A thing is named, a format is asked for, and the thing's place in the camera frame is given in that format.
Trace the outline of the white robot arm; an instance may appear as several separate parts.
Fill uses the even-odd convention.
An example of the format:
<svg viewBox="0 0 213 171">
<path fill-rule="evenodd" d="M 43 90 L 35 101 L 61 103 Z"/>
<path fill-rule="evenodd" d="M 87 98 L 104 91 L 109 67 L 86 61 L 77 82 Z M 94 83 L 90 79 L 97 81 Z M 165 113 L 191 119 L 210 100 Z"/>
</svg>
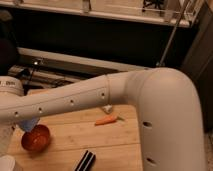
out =
<svg viewBox="0 0 213 171">
<path fill-rule="evenodd" d="M 103 75 L 28 96 L 16 80 L 0 101 L 0 123 L 107 104 L 136 108 L 143 171 L 207 171 L 202 111 L 193 82 L 172 68 Z"/>
</svg>

